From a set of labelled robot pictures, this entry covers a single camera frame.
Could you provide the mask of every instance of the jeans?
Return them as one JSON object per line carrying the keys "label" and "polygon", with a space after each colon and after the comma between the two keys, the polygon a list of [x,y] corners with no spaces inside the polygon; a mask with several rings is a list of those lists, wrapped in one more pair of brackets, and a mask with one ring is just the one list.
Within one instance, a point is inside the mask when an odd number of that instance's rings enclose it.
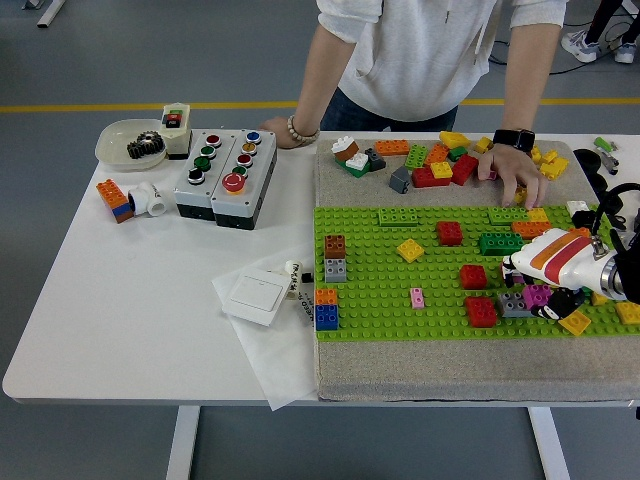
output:
{"label": "jeans", "polygon": [[323,131],[376,131],[389,127],[392,132],[451,131],[458,107],[447,113],[419,122],[400,122],[371,113],[353,103],[339,88],[336,89],[320,123]]}

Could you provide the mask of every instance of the black watch strap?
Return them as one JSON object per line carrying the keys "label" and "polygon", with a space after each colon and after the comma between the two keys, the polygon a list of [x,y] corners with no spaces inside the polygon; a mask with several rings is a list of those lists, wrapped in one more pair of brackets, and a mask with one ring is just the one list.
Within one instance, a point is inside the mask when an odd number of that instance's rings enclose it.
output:
{"label": "black watch strap", "polygon": [[536,134],[531,130],[496,130],[493,143],[509,145],[521,152],[531,153],[536,141]]}

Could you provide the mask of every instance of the hand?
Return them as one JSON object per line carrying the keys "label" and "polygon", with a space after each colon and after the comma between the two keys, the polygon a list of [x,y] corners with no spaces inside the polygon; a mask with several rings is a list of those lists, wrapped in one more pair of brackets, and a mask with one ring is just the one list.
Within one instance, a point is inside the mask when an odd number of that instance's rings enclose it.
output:
{"label": "hand", "polygon": [[542,204],[549,180],[538,171],[526,153],[509,145],[496,144],[480,157],[478,179],[487,180],[491,170],[495,170],[502,178],[503,207],[508,207],[513,202],[518,183],[527,187],[527,199],[524,203],[527,210]]}
{"label": "hand", "polygon": [[278,148],[290,149],[299,147],[303,142],[291,136],[287,121],[285,117],[275,117],[263,122],[259,128],[260,130],[267,130],[276,134],[276,145]]}

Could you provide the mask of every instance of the gray floor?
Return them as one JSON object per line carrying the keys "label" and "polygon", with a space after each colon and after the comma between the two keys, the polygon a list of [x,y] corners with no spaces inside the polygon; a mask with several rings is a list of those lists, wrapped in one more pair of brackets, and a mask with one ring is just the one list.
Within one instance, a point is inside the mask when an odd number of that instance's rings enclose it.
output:
{"label": "gray floor", "polygon": [[[315,2],[69,0],[42,11],[0,0],[0,106],[289,101],[297,98]],[[570,2],[568,23],[597,0]],[[500,36],[507,38],[506,29]],[[495,54],[506,58],[506,49]],[[554,70],[577,62],[558,52]],[[553,76],[547,98],[640,97],[640,61],[611,56]],[[500,98],[504,68],[472,93]],[[536,130],[638,134],[638,106],[543,106]],[[462,107],[484,132],[498,107]],[[96,166],[100,131],[157,110],[0,114],[0,373]],[[195,128],[247,128],[289,110],[195,110]],[[19,405],[0,395],[0,478],[160,479],[176,408]],[[640,422],[629,409],[555,409],[574,479],[638,478]],[[194,479],[543,478],[522,409],[204,409]]]}

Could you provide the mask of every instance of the beaded bracelet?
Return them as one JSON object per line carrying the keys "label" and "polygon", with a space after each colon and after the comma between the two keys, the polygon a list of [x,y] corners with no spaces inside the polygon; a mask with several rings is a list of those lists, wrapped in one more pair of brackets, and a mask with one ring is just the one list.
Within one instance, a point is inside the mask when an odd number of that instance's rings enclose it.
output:
{"label": "beaded bracelet", "polygon": [[318,135],[320,135],[320,129],[316,130],[316,133],[314,133],[310,137],[305,137],[304,135],[300,135],[298,132],[296,132],[296,129],[293,128],[293,117],[294,116],[291,115],[289,117],[289,120],[287,120],[287,127],[289,128],[289,133],[293,136],[293,138],[295,138],[297,141],[302,143],[315,142],[318,139]]}

